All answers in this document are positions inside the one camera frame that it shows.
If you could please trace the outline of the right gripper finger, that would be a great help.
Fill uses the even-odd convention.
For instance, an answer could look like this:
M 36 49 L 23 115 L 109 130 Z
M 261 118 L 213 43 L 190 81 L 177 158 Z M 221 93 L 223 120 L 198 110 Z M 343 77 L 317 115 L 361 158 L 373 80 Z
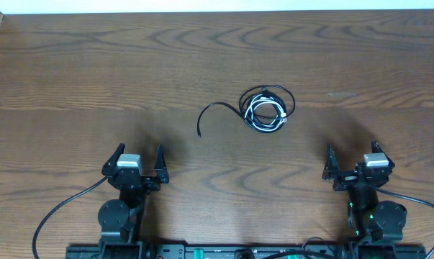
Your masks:
M 335 151 L 331 144 L 326 146 L 326 160 L 325 166 L 322 173 L 323 180 L 330 180 L 336 178 L 340 174 L 340 166 L 335 155 Z
M 384 151 L 381 149 L 379 143 L 376 140 L 372 140 L 371 150 L 372 150 L 372 153 L 384 153 Z

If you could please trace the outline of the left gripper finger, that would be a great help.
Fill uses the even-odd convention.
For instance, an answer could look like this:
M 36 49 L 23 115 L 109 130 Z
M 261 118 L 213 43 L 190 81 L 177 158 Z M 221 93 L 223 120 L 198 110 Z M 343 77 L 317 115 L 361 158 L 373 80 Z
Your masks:
M 163 146 L 158 146 L 158 151 L 155 159 L 154 171 L 157 176 L 166 176 L 166 162 L 164 160 Z
M 124 153 L 125 150 L 125 144 L 120 143 L 117 147 L 117 149 L 114 151 L 112 156 L 106 161 L 106 163 L 103 165 L 103 169 L 108 169 L 112 167 L 117 166 L 117 161 L 119 160 L 120 155 Z

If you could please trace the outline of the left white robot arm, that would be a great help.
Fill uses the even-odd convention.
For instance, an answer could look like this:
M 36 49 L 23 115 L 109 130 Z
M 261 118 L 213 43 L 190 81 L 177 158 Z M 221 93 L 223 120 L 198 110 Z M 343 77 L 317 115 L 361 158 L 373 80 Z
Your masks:
M 98 212 L 101 226 L 99 258 L 157 258 L 155 245 L 139 239 L 148 195 L 169 182 L 163 146 L 158 146 L 154 176 L 143 175 L 141 157 L 125 154 L 121 143 L 102 166 L 102 175 L 119 191 L 119 198 L 105 202 Z

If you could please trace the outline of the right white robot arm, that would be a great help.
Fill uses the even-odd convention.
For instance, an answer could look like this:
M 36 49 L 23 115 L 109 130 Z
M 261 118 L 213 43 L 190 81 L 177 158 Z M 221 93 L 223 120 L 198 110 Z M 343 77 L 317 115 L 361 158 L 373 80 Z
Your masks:
M 394 162 L 371 142 L 371 152 L 351 171 L 342 171 L 332 145 L 326 147 L 322 179 L 333 182 L 334 191 L 348 193 L 348 223 L 356 239 L 336 247 L 337 258 L 396 258 L 395 244 L 402 240 L 407 209 L 393 201 L 380 201 L 377 188 L 389 181 Z

